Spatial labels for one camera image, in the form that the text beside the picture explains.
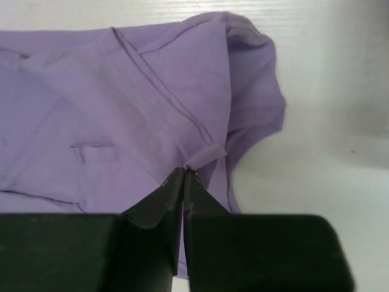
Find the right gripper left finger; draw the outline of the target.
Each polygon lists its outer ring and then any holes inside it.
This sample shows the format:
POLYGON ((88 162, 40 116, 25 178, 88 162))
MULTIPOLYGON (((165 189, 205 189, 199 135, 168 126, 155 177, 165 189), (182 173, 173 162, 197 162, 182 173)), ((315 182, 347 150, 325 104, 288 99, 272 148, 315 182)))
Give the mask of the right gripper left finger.
POLYGON ((1 290, 170 291, 184 175, 121 214, 1 215, 1 290))

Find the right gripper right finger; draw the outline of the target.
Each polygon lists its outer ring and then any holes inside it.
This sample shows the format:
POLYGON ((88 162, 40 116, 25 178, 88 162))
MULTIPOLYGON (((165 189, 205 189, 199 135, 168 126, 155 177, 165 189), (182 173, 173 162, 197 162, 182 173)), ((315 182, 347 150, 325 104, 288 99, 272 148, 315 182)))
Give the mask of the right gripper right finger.
POLYGON ((353 291, 329 222, 309 214, 231 214, 189 170, 184 245, 191 291, 353 291))

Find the purple t shirt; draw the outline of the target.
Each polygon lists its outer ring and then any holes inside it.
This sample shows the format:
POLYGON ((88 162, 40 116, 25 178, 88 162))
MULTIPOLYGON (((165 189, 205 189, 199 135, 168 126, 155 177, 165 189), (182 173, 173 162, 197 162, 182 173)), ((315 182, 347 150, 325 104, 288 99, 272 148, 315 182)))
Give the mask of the purple t shirt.
POLYGON ((244 154, 279 132, 274 42, 245 17, 1 32, 1 212, 121 213, 176 167, 227 210, 244 154))

